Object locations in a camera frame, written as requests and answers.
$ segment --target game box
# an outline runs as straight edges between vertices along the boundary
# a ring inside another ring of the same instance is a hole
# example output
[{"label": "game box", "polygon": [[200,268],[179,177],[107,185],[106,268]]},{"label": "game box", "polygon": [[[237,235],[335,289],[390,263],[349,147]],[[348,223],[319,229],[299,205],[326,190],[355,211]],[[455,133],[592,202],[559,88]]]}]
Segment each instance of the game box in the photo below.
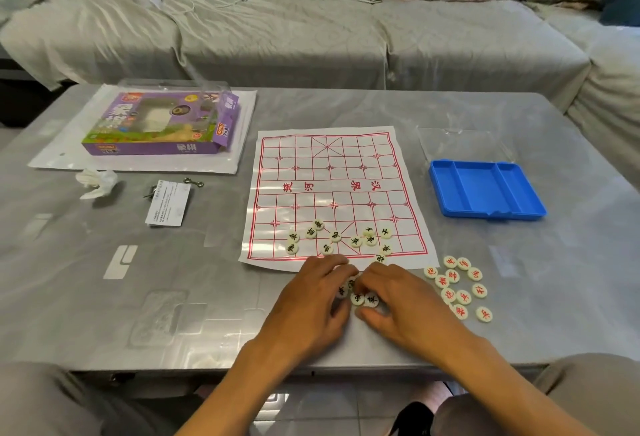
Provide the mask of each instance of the game box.
[{"label": "game box", "polygon": [[92,155],[215,154],[239,114],[229,92],[122,92],[86,135]]}]

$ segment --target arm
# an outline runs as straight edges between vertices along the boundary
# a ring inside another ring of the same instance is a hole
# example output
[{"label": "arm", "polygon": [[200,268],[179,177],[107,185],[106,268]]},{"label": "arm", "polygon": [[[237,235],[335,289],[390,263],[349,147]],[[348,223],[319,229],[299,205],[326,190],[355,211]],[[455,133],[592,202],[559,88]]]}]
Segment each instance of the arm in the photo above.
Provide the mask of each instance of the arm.
[{"label": "arm", "polygon": [[374,262],[356,290],[376,291],[389,316],[360,307],[356,315],[396,344],[455,377],[515,436],[595,436],[524,379],[486,339],[456,318],[424,280]]},{"label": "arm", "polygon": [[332,312],[338,288],[358,270],[342,255],[309,257],[282,290],[260,333],[176,436],[244,436],[276,386],[342,336],[351,303]]}]

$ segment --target xiangqi board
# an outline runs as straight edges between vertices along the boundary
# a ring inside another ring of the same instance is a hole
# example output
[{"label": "xiangqi board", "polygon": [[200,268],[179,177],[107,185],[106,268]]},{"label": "xiangqi board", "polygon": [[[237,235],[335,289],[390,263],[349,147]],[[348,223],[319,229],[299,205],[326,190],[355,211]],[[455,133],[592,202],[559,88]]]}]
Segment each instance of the xiangqi board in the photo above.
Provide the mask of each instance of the xiangqi board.
[{"label": "xiangqi board", "polygon": [[329,244],[360,269],[384,246],[387,264],[439,266],[392,127],[259,133],[240,261],[297,271]]}]

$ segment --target tissue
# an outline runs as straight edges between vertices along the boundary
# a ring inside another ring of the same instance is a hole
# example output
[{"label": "tissue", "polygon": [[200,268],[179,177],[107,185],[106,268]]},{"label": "tissue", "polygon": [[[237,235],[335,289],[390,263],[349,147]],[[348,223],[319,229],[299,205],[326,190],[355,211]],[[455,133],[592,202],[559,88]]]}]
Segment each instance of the tissue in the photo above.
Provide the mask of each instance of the tissue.
[{"label": "tissue", "polygon": [[85,169],[80,173],[76,173],[76,180],[84,187],[95,188],[80,197],[81,200],[98,198],[107,196],[113,190],[118,182],[118,175],[113,171],[95,171],[94,169]]}]

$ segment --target table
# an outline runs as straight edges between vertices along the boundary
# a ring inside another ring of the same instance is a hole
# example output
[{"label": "table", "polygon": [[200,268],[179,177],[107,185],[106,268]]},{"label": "table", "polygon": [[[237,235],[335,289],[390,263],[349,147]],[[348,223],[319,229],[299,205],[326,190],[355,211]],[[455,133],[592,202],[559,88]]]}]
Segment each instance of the table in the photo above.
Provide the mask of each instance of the table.
[{"label": "table", "polygon": [[[258,131],[381,125],[396,128],[439,257],[464,255],[483,270],[495,319],[467,326],[515,365],[587,351],[640,359],[640,196],[542,96],[261,89],[236,176],[189,174],[205,186],[182,227],[153,229],[143,196],[184,174],[122,173],[112,196],[80,201],[74,173],[26,166],[96,90],[72,87],[0,153],[0,362],[230,367],[292,277],[237,262]],[[544,220],[440,213],[415,128],[452,117],[508,141]],[[103,279],[110,264],[124,278]],[[352,317],[343,340],[303,370],[416,367],[425,363]]]}]

